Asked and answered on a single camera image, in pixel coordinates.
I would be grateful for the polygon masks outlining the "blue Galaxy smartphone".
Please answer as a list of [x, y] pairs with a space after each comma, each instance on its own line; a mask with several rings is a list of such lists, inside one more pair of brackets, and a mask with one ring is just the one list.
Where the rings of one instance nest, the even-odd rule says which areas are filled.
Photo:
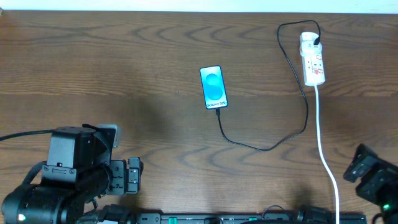
[[228, 106], [228, 97], [220, 65], [200, 69], [201, 84], [206, 109], [212, 110]]

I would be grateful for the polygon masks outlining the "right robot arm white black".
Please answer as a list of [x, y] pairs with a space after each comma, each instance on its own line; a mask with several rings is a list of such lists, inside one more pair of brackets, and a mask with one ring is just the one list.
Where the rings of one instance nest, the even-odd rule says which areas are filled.
[[365, 144], [356, 148], [343, 178], [354, 183], [356, 195], [377, 205], [385, 224], [397, 224], [397, 166], [378, 157]]

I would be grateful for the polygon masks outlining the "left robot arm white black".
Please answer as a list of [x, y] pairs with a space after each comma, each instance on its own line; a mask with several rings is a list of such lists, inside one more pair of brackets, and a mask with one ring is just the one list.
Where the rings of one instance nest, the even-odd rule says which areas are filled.
[[48, 158], [33, 166], [4, 199], [5, 223], [135, 223], [128, 208], [97, 210], [99, 198], [136, 194], [141, 187], [144, 164], [139, 157], [111, 158], [119, 146], [119, 126], [83, 124], [47, 132]]

